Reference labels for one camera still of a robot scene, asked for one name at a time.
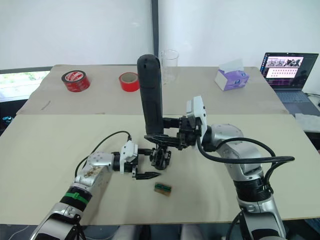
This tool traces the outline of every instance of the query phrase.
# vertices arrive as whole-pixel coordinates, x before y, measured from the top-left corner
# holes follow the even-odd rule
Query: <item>red tape roll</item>
[[[119,76],[121,87],[126,92],[134,92],[139,89],[138,74],[135,72],[125,72]]]
[[[61,79],[71,92],[82,92],[90,86],[86,73],[81,70],[69,71],[63,74]]]

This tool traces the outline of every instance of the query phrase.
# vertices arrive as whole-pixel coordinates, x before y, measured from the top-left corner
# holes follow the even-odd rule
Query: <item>small green object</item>
[[[74,193],[67,192],[65,194],[65,196],[69,197],[69,198],[73,198],[73,199],[79,200],[79,201],[83,202],[86,205],[89,203],[84,197],[80,196],[80,193],[78,193],[78,192],[74,192]]]
[[[169,187],[169,186],[166,186],[166,185],[163,185],[163,184],[156,184],[155,186],[154,186],[154,188],[156,188],[156,189],[159,189],[159,190],[163,190],[163,191],[165,191],[165,192],[171,192],[171,187]]]

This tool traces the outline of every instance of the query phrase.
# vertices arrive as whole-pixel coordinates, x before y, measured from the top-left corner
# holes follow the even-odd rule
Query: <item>glass cup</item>
[[[160,53],[162,84],[173,82],[178,77],[179,53],[172,49]]]

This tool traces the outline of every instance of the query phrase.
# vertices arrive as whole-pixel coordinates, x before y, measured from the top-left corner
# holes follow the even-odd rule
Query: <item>wooden board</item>
[[[70,92],[61,76],[72,70],[86,72],[91,85]],[[243,88],[221,91],[215,83],[218,67],[179,67],[176,81],[162,86],[163,114],[185,114],[186,102],[201,95],[207,114],[287,114],[285,106],[257,67]],[[137,72],[137,66],[56,65],[17,114],[124,114],[142,115],[140,91],[122,90],[119,76]]]
[[[277,155],[296,157],[271,177],[280,215],[320,216],[320,157],[291,115],[209,115],[207,122],[233,124]],[[0,224],[39,224],[67,191],[78,162],[119,130],[129,131],[140,148],[153,146],[143,139],[141,115],[18,115],[0,137]],[[126,139],[116,135],[100,150],[119,151]],[[140,163],[142,171],[155,170],[147,157]],[[155,192],[155,182],[172,186],[170,197]],[[170,166],[157,178],[135,180],[114,173],[90,224],[216,223],[231,221],[238,212],[224,164],[189,147],[172,149]]]

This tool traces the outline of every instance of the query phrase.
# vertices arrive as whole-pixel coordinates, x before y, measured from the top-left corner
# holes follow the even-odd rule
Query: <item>purple tissue box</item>
[[[244,71],[230,71],[225,73],[222,70],[218,70],[215,77],[215,82],[221,88],[222,91],[243,88],[248,82],[249,75]]]

